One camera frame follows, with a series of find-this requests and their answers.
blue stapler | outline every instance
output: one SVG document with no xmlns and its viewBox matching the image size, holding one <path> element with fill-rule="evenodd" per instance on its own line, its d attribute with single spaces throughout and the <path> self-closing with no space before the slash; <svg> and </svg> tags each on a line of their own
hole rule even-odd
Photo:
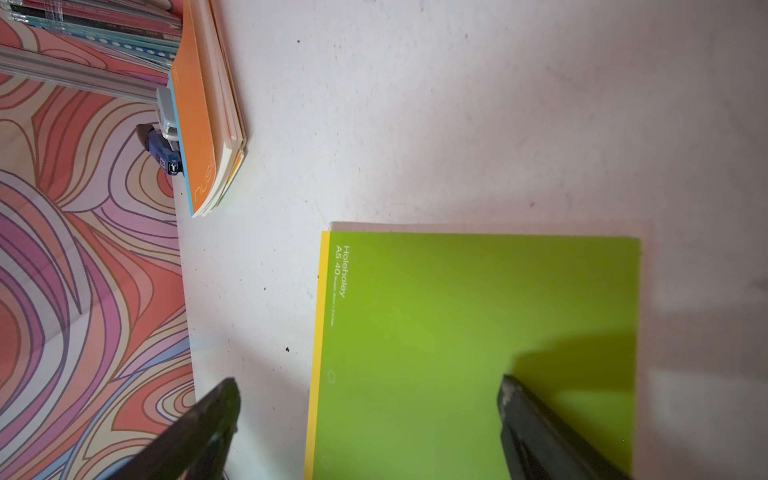
<svg viewBox="0 0 768 480">
<path fill-rule="evenodd" d="M 152 124 L 141 124 L 136 126 L 136 135 L 139 141 L 144 145 L 154 159 L 159 163 L 160 168 L 169 175 L 176 175 L 183 172 L 181 165 L 181 152 L 174 150 L 170 142 L 163 138 L 159 130 L 156 130 Z"/>
</svg>

white table surface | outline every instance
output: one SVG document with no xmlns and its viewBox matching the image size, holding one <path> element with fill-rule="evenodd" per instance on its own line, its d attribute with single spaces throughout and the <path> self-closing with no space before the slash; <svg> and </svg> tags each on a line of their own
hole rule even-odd
<svg viewBox="0 0 768 480">
<path fill-rule="evenodd" d="M 216 3 L 249 151 L 205 218 L 175 186 L 231 478 L 302 476 L 331 222 L 640 235 L 635 475 L 768 476 L 765 2 Z"/>
</svg>

patterned fabric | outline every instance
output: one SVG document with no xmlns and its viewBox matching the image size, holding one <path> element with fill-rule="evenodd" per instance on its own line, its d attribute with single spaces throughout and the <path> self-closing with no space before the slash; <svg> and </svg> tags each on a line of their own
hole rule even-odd
<svg viewBox="0 0 768 480">
<path fill-rule="evenodd" d="M 102 479 L 194 404 L 152 107 L 0 75 L 0 479 Z"/>
</svg>

